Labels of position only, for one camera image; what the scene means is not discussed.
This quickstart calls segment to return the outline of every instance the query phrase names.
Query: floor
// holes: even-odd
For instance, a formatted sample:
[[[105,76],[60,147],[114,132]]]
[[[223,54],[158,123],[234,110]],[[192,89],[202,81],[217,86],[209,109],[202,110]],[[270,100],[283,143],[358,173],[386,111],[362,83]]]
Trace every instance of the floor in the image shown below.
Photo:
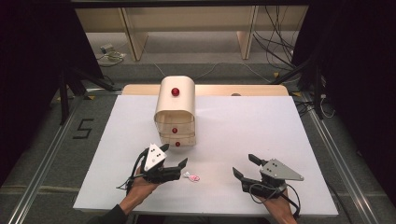
[[[260,35],[269,38],[271,33]],[[283,37],[292,42],[297,35],[285,32]],[[87,37],[97,58],[102,56],[99,48],[108,43],[124,54],[119,64],[98,60],[106,76],[104,81],[114,82],[118,87],[129,83],[159,84],[164,76],[170,75],[188,75],[197,84],[268,84],[277,74],[287,72],[274,68],[273,65],[287,66],[266,53],[256,41],[252,43],[249,59],[242,60],[233,32],[152,33],[140,62],[131,60],[123,34]],[[278,44],[269,45],[269,49],[280,59],[288,59]],[[312,92],[298,92],[297,80],[298,76],[293,77],[284,85],[296,94],[293,98],[301,111],[302,123],[339,210],[337,217],[301,217],[299,223],[396,223],[395,207],[357,153],[337,114],[332,116],[331,101],[323,104],[328,118],[318,119],[310,110],[311,105],[297,103],[312,101]],[[94,216],[74,210],[73,204],[117,94],[93,91],[97,87],[89,82],[85,85],[92,91],[91,97],[73,97],[69,92],[72,114],[63,126],[59,125],[60,101],[58,95],[54,96],[31,147],[22,154],[0,189],[0,223],[10,220],[9,223],[86,223]],[[89,119],[92,131],[89,138],[77,139],[81,136],[78,127],[84,119]]]

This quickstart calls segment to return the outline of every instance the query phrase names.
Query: beige container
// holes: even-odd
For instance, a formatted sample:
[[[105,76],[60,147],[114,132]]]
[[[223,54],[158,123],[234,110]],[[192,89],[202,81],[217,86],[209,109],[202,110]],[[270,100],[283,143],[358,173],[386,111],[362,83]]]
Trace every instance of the beige container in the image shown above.
[[[188,147],[195,139],[195,84],[189,77],[166,77],[154,121],[163,144]]]

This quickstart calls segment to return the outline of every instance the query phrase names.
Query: wooden desk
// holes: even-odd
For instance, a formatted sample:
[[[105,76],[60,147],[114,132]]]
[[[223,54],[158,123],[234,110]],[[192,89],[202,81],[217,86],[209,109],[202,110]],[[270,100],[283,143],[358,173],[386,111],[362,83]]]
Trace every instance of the wooden desk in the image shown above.
[[[122,200],[125,192],[116,187],[130,175],[138,154],[149,143],[161,143],[153,120],[158,98],[155,93],[159,87],[128,85],[124,88],[123,95],[114,104],[75,209],[104,211]],[[167,182],[136,207],[134,213],[268,215],[262,205],[255,204],[242,192],[240,181],[233,176],[232,167],[235,167],[245,177],[261,178],[259,167],[248,160],[248,154],[252,153],[264,160],[276,158],[304,176],[304,181],[287,181],[298,191],[302,215],[332,217],[338,214],[298,112],[284,87],[197,85],[196,89],[197,144],[169,148],[164,165],[175,166],[188,158],[182,172],[199,175],[201,180],[191,183],[181,177]],[[229,96],[236,92],[245,95]],[[292,192],[290,198],[297,200]]]

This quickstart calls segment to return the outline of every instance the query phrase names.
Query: red ball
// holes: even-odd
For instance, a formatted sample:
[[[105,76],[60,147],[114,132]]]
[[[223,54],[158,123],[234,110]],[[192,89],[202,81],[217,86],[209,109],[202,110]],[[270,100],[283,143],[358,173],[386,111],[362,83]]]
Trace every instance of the red ball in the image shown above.
[[[172,95],[173,96],[178,96],[180,94],[180,90],[178,88],[173,88],[172,89]]]

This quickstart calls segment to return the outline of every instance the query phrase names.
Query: black sleeve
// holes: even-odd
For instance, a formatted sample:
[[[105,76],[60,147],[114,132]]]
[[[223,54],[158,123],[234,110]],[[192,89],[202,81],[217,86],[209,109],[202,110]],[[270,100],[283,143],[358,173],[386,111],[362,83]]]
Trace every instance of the black sleeve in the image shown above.
[[[124,224],[128,219],[117,204],[113,209],[101,217],[91,218],[87,224]]]

